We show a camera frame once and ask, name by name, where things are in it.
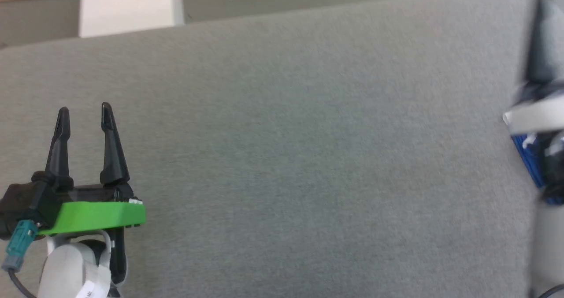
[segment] white block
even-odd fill
[[[184,25],[182,0],[81,0],[80,37]]]

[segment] white plastic strip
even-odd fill
[[[518,105],[504,121],[512,135],[564,129],[564,96]]]

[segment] gray floor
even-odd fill
[[[209,21],[364,0],[184,0],[186,21]],[[556,0],[564,7],[564,0]],[[0,48],[78,34],[79,0],[0,3]]]

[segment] green plastic strip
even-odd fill
[[[65,202],[55,226],[39,234],[101,230],[145,223],[145,206],[129,202]]]

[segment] cable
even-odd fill
[[[552,294],[556,294],[560,290],[564,290],[564,284],[560,284],[560,285],[552,287],[551,289],[545,291],[538,298],[548,298],[548,297],[552,296]]]
[[[18,276],[16,276],[16,272],[13,269],[9,269],[8,274],[10,275],[12,282],[14,282],[14,285],[16,285],[16,287],[20,290],[20,292],[22,292],[22,294],[24,294],[24,296],[26,296],[26,298],[37,298],[28,290],[28,288],[26,288],[26,286],[24,286],[24,284],[22,284],[22,282],[20,282]]]

